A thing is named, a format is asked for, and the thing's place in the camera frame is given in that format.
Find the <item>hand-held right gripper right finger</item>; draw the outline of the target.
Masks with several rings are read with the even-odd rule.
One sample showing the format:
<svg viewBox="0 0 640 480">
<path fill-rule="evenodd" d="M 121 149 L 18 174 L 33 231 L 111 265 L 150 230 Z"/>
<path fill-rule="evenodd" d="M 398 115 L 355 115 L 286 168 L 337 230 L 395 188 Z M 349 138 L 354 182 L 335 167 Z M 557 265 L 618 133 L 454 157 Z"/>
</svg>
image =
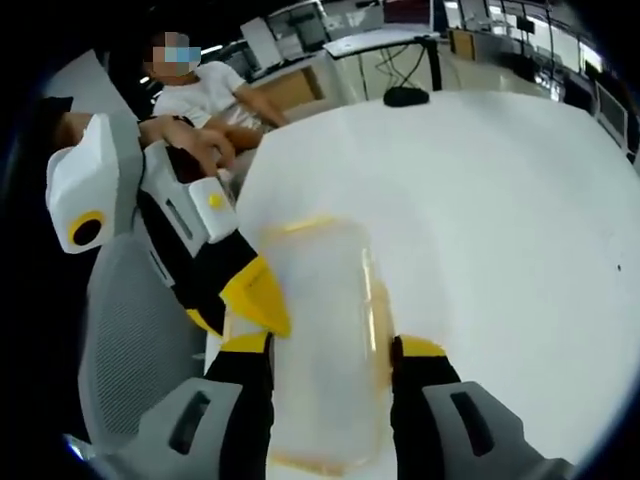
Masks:
<svg viewBox="0 0 640 480">
<path fill-rule="evenodd" d="M 569 479 L 574 466 L 546 458 L 522 420 L 480 384 L 463 381 L 444 349 L 420 337 L 390 344 L 390 424 L 399 479 Z"/>
</svg>

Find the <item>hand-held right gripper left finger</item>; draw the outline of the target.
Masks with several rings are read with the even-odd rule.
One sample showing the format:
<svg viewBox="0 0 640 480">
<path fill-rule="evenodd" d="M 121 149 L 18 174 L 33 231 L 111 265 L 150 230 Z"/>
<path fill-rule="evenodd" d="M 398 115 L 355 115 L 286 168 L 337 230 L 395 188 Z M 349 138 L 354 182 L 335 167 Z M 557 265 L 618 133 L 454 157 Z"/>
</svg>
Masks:
<svg viewBox="0 0 640 480">
<path fill-rule="evenodd" d="M 142 416 L 128 444 L 103 456 L 103 478 L 265 478 L 272 340 L 256 332 L 225 342 L 205 377 L 181 384 Z"/>
</svg>

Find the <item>person's left hand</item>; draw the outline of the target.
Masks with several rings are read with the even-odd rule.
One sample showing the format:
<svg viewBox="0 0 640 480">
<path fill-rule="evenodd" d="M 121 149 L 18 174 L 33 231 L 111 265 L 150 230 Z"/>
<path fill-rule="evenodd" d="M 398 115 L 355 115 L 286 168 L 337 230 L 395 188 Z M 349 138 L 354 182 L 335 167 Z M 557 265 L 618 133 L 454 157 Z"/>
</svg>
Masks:
<svg viewBox="0 0 640 480">
<path fill-rule="evenodd" d="M 138 127 L 143 147 L 163 140 L 188 152 L 207 175 L 214 175 L 219 166 L 226 168 L 236 156 L 235 148 L 223 134 L 196 129 L 176 117 L 162 115 L 142 121 Z"/>
</svg>

